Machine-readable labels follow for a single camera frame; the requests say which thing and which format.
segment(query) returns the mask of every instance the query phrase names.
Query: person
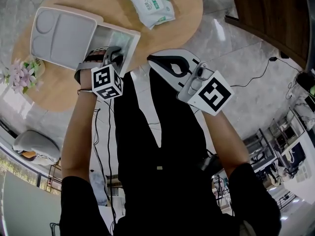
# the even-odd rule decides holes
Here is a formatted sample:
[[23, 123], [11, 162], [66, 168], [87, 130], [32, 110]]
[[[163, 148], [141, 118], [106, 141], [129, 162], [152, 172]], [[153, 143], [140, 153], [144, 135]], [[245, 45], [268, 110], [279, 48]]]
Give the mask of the person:
[[[115, 225], [114, 235], [278, 235], [277, 203], [256, 178], [247, 148], [225, 115], [203, 113], [229, 179], [235, 216], [222, 214], [210, 177], [197, 167], [208, 154], [190, 106], [177, 100], [176, 91], [153, 69], [149, 75], [162, 129], [161, 148], [139, 109], [130, 73], [123, 78], [123, 95], [114, 99], [118, 174], [126, 194], [126, 215]], [[81, 89], [91, 88], [91, 71], [82, 70]], [[95, 104], [96, 95], [81, 92], [66, 133], [62, 236], [110, 235], [89, 183]]]

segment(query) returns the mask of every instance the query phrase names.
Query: white plastic tray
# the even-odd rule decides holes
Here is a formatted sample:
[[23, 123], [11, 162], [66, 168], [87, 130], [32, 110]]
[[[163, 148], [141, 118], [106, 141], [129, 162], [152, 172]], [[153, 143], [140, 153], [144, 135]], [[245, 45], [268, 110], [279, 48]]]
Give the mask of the white plastic tray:
[[122, 48], [124, 61], [118, 74], [127, 72], [140, 33], [104, 23], [103, 18], [78, 9], [53, 5], [38, 9], [31, 33], [34, 57], [73, 70], [87, 53], [103, 46]]

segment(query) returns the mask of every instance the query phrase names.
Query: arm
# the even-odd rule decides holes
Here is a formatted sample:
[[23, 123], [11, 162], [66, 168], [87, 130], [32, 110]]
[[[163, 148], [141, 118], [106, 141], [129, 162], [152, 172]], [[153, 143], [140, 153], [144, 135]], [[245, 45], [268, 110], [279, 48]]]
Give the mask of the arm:
[[[235, 216], [247, 224], [247, 228], [251, 227], [257, 236], [278, 235], [281, 229], [279, 208], [248, 163], [249, 153], [243, 141], [223, 112], [215, 117], [203, 115], [229, 178]], [[266, 218], [268, 227], [263, 223]]]
[[[81, 72], [81, 88], [92, 88], [90, 70]], [[63, 143], [63, 178], [75, 176], [89, 181], [92, 119], [96, 100], [97, 96], [89, 92], [81, 92], [78, 97]]]
[[249, 162], [248, 150], [223, 112], [217, 116], [203, 112], [203, 116], [227, 177], [230, 177], [238, 166]]

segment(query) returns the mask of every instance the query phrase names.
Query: wire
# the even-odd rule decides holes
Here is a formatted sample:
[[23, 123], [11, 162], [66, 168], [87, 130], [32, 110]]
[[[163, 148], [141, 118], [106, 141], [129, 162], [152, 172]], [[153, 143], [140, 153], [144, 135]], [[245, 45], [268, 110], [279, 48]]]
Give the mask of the wire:
[[93, 148], [94, 148], [94, 152], [95, 152], [96, 158], [97, 158], [97, 160], [98, 160], [98, 163], [99, 163], [99, 166], [100, 166], [102, 175], [103, 175], [103, 179], [104, 179], [104, 192], [105, 192], [105, 194], [106, 194], [107, 200], [108, 200], [109, 202], [111, 202], [111, 200], [109, 199], [107, 190], [106, 190], [106, 178], [105, 178], [105, 174], [104, 174], [103, 164], [102, 164], [102, 162], [101, 162], [101, 160], [100, 160], [100, 157], [99, 157], [99, 155], [98, 155], [98, 151], [97, 151], [97, 148], [96, 148], [96, 145], [99, 143], [99, 136], [98, 136], [98, 130], [97, 130], [97, 116], [98, 116], [99, 111], [100, 111], [100, 109], [94, 110], [94, 112], [96, 112], [96, 116], [95, 116], [95, 135], [94, 135]]
[[285, 61], [283, 61], [283, 60], [281, 60], [281, 59], [278, 59], [278, 58], [277, 58], [277, 60], [279, 60], [279, 61], [281, 61], [281, 62], [287, 64], [288, 66], [292, 67], [294, 70], [297, 70], [300, 74], [302, 74], [302, 72], [301, 72], [299, 69], [296, 69], [295, 67], [293, 67], [292, 65], [288, 64], [287, 62], [285, 62]]
[[225, 191], [222, 191], [222, 186], [221, 186], [221, 179], [222, 179], [222, 183], [224, 184], [223, 178], [221, 178], [219, 175], [215, 176], [215, 180], [219, 180], [219, 188], [216, 187], [217, 191], [218, 191], [218, 206], [221, 208], [222, 206], [222, 199], [223, 199], [223, 195], [225, 194]]
[[160, 122], [157, 122], [157, 123], [149, 123], [149, 125], [158, 125], [158, 124], [160, 124]]
[[293, 155], [293, 154], [294, 154], [295, 152], [289, 150], [289, 153], [290, 153], [290, 155], [291, 155], [290, 163], [294, 163], [295, 159], [294, 159], [294, 155]]
[[114, 110], [111, 108], [111, 106], [106, 102], [106, 101], [104, 101], [107, 105], [108, 105], [108, 107], [109, 107], [109, 109], [113, 112], [113, 114], [115, 113], [114, 112]]
[[110, 233], [111, 235], [114, 234], [114, 221], [110, 224], [109, 233]]
[[[267, 71], [267, 69], [268, 69], [269, 63], [270, 63], [271, 61], [272, 61], [272, 62], [275, 62], [275, 61], [277, 61], [277, 60], [280, 60], [281, 62], [287, 64], [287, 65], [290, 66], [290, 67], [292, 67], [294, 70], [297, 70], [300, 74], [302, 73], [300, 70], [296, 69], [296, 68], [293, 67], [292, 65], [289, 65], [287, 62], [284, 62], [283, 60], [281, 60], [281, 59], [279, 59], [279, 58], [277, 58], [277, 57], [270, 57], [270, 58], [268, 59], [267, 66], [266, 66], [266, 68], [265, 68], [265, 70], [264, 70], [264, 72], [263, 72], [263, 74], [262, 74], [261, 76], [252, 78], [245, 86], [234, 85], [234, 86], [231, 86], [231, 88], [234, 88], [234, 87], [236, 87], [236, 88], [237, 88], [237, 87], [245, 88], [245, 87], [247, 87], [253, 80], [262, 78], [262, 77], [265, 75], [265, 73], [266, 73], [266, 71]], [[289, 91], [290, 91], [290, 89], [292, 89], [295, 85], [296, 85], [296, 83], [295, 83], [294, 85], [292, 85], [292, 83], [290, 83], [289, 86], [288, 86]]]
[[112, 167], [110, 166], [110, 151], [109, 151], [109, 142], [110, 142], [110, 130], [111, 130], [111, 123], [110, 123], [110, 111], [111, 111], [111, 105], [112, 105], [112, 100], [110, 100], [109, 102], [109, 109], [108, 109], [108, 123], [109, 123], [109, 129], [108, 129], [108, 141], [107, 141], [107, 150], [108, 150], [108, 167], [109, 167], [109, 173], [110, 173], [110, 197], [111, 197], [111, 208], [112, 208], [112, 212], [113, 212], [113, 217], [114, 217], [114, 226], [116, 226], [116, 213], [115, 213], [115, 210], [114, 210], [114, 207], [113, 207], [113, 189], [112, 189]]
[[255, 80], [255, 79], [260, 79], [261, 77], [263, 77], [263, 76], [265, 75], [265, 73], [266, 73], [266, 71], [267, 71], [267, 68], [268, 68], [268, 66], [269, 66], [269, 63], [270, 63], [270, 59], [268, 59], [268, 63], [267, 63], [267, 66], [266, 66], [266, 68], [265, 68], [265, 71], [264, 71], [264, 73], [263, 73], [261, 76], [252, 78], [245, 86], [234, 85], [234, 86], [231, 86], [231, 88], [237, 88], [237, 87], [245, 88], [245, 87], [247, 87], [247, 86], [250, 84], [250, 82], [252, 82], [253, 80]]
[[52, 236], [56, 236], [55, 227], [56, 227], [56, 226], [59, 226], [59, 224], [50, 223], [49, 226], [50, 226], [50, 230], [51, 230], [51, 235], [52, 235]]
[[297, 85], [297, 81], [296, 81], [297, 76], [294, 78], [294, 83], [290, 82], [289, 85], [287, 86], [287, 88], [289, 89], [285, 95], [285, 98], [287, 100], [292, 98], [292, 95], [290, 95], [290, 97], [288, 98], [288, 94], [290, 93], [291, 89], [293, 89], [296, 85]]

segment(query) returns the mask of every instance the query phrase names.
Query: round wooden table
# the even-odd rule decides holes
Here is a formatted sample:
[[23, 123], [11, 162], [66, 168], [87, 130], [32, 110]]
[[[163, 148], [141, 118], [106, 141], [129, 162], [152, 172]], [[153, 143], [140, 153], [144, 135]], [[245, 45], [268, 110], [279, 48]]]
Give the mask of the round wooden table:
[[[164, 49], [179, 48], [197, 31], [203, 14], [202, 0], [171, 0], [176, 20], [146, 28], [130, 0], [45, 0], [42, 6], [65, 5], [94, 13], [104, 22], [141, 32], [129, 71], [147, 62], [147, 56]], [[30, 38], [34, 17], [20, 35], [13, 48], [12, 62], [25, 59], [30, 54]], [[75, 105], [79, 85], [74, 80], [74, 71], [45, 62], [44, 82], [39, 91], [30, 89], [27, 95], [43, 109], [62, 112]]]

